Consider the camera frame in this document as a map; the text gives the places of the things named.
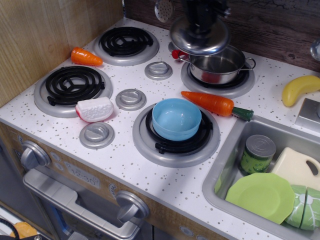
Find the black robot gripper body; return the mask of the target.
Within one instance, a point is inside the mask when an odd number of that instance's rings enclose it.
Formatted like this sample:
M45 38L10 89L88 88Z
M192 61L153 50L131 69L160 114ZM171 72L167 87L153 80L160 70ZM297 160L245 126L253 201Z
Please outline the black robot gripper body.
M182 38L230 36L228 27L220 20L231 13L226 0L183 0L181 3L186 19L180 29Z

